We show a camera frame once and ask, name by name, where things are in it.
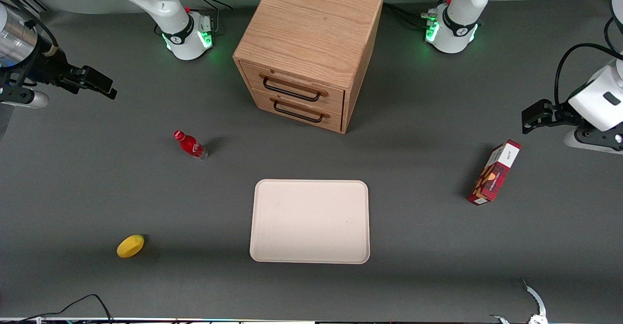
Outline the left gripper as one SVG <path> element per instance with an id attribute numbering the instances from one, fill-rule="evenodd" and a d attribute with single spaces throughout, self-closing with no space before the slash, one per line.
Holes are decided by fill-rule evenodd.
<path id="1" fill-rule="evenodd" d="M 623 121 L 621 65 L 606 65 L 589 79 L 568 102 L 541 99 L 521 112 L 521 132 L 527 135 L 537 127 L 576 126 L 576 112 L 600 131 Z"/>

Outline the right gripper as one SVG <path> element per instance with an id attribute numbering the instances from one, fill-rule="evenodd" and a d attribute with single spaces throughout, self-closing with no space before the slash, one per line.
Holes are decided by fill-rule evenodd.
<path id="1" fill-rule="evenodd" d="M 39 34 L 35 22 L 22 16 L 18 9 L 2 3 L 0 7 L 0 66 L 12 68 L 29 62 L 36 55 Z M 74 95 L 80 90 L 92 90 L 108 99 L 115 100 L 116 89 L 111 78 L 90 67 L 73 66 L 67 61 L 64 52 L 56 52 L 46 57 L 51 73 L 50 83 Z"/>

